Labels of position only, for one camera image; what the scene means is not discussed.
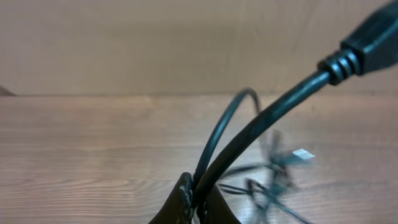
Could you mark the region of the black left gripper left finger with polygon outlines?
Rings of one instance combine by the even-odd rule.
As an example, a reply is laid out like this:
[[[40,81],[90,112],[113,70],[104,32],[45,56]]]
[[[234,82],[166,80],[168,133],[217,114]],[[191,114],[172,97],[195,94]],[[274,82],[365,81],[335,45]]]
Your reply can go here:
[[[193,217],[192,175],[184,172],[170,195],[149,224],[190,224]]]

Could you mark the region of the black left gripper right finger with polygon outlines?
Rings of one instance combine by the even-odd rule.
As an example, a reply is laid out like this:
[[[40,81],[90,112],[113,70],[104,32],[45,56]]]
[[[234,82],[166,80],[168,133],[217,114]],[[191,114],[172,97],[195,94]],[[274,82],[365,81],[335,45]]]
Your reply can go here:
[[[205,224],[240,224],[217,186],[214,186],[205,199]]]

